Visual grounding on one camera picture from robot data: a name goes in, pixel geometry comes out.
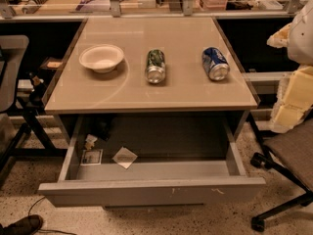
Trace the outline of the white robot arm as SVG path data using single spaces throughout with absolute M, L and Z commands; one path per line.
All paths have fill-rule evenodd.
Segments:
M 285 133 L 300 124 L 313 106 L 313 0 L 307 2 L 291 23 L 271 35 L 267 44 L 286 47 L 289 59 L 299 64 L 296 71 L 281 78 L 271 114 L 270 129 Z

